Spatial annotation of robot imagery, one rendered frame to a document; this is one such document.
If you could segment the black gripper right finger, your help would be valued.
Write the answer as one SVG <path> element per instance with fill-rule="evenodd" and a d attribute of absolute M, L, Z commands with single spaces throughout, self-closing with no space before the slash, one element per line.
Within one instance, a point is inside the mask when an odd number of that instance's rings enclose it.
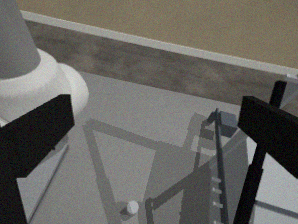
<path fill-rule="evenodd" d="M 298 117 L 243 96 L 237 126 L 298 179 Z"/>

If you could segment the light grey cylinder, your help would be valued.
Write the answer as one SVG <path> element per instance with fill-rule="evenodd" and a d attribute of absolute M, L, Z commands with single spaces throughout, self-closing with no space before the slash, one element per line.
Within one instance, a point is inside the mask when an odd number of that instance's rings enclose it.
<path fill-rule="evenodd" d="M 136 201 L 130 201 L 127 205 L 127 213 L 130 216 L 134 216 L 138 211 L 138 203 Z"/>

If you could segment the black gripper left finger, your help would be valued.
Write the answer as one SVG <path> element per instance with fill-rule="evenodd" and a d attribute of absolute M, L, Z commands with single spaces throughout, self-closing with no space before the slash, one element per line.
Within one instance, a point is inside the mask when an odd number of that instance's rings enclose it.
<path fill-rule="evenodd" d="M 74 125 L 71 95 L 60 94 L 0 126 L 0 224 L 28 224 L 16 178 L 26 178 Z"/>

